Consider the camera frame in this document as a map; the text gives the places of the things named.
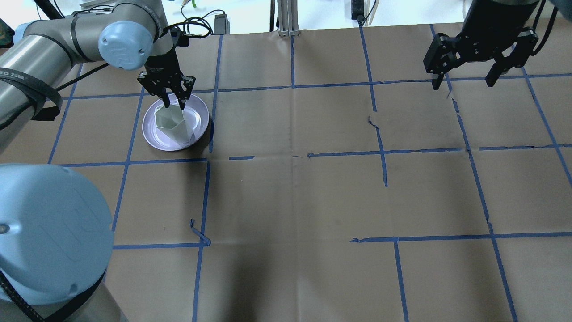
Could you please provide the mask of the brown paper table cover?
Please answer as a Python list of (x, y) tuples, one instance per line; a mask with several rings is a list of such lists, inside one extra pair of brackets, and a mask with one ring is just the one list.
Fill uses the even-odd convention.
[(47, 157), (110, 198), (133, 322), (569, 322), (571, 26), (523, 68), (423, 79), (456, 25), (194, 41), (210, 129), (143, 139), (152, 98), (74, 86)]

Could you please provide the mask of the black power adapter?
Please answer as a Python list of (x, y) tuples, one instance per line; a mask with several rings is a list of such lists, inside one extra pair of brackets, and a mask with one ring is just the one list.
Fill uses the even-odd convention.
[(214, 17), (213, 35), (230, 34), (230, 22), (226, 14), (217, 14)]

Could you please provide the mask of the lilac round plate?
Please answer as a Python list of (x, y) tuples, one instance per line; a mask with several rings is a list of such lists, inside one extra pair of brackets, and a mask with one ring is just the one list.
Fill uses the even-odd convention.
[[(169, 98), (170, 105), (178, 106), (177, 98), (173, 93), (169, 94)], [(189, 111), (196, 119), (197, 125), (194, 127), (195, 139), (186, 144), (174, 144), (171, 141), (163, 141), (156, 133), (156, 122), (154, 117), (155, 108), (160, 106), (164, 106), (161, 99), (151, 104), (147, 112), (145, 112), (142, 121), (143, 137), (153, 148), (167, 152), (179, 151), (194, 145), (206, 133), (210, 120), (208, 108), (202, 99), (192, 94), (190, 99), (186, 100), (184, 110)]]

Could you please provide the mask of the aluminium frame post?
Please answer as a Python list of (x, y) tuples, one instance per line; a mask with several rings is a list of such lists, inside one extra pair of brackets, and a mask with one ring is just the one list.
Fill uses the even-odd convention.
[(293, 37), (300, 34), (298, 24), (298, 0), (276, 0), (278, 35)]

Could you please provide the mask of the white faceted cup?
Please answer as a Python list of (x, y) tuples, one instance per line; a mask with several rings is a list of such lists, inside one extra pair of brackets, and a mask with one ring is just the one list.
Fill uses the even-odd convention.
[(163, 141), (174, 144), (186, 144), (195, 139), (194, 127), (197, 125), (193, 114), (179, 106), (160, 106), (154, 112), (156, 133)]

